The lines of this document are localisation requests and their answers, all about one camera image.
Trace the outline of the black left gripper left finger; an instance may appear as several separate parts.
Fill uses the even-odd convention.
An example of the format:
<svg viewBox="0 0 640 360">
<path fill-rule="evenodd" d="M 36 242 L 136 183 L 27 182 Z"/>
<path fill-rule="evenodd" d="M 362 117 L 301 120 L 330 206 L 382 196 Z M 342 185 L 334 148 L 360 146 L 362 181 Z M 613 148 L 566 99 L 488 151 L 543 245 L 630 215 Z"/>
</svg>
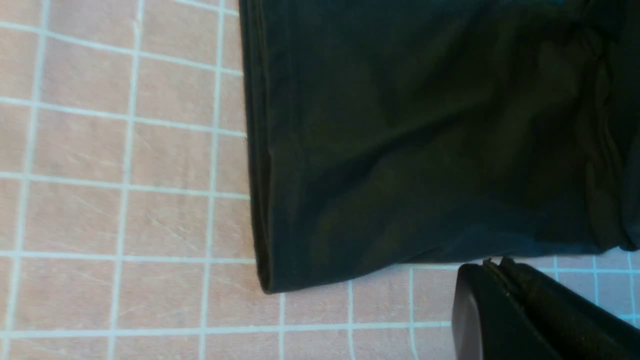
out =
<svg viewBox="0 0 640 360">
<path fill-rule="evenodd" d="M 554 360 L 496 273 L 480 264 L 457 272 L 451 328 L 457 360 Z"/>
</svg>

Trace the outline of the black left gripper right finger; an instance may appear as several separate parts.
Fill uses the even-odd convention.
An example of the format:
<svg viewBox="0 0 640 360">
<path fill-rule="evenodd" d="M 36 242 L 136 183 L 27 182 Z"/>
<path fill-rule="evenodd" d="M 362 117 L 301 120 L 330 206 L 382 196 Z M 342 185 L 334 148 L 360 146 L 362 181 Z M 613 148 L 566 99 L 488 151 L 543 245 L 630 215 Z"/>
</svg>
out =
<svg viewBox="0 0 640 360">
<path fill-rule="evenodd" d="M 637 360 L 639 330 L 526 263 L 483 260 L 565 360 Z"/>
</svg>

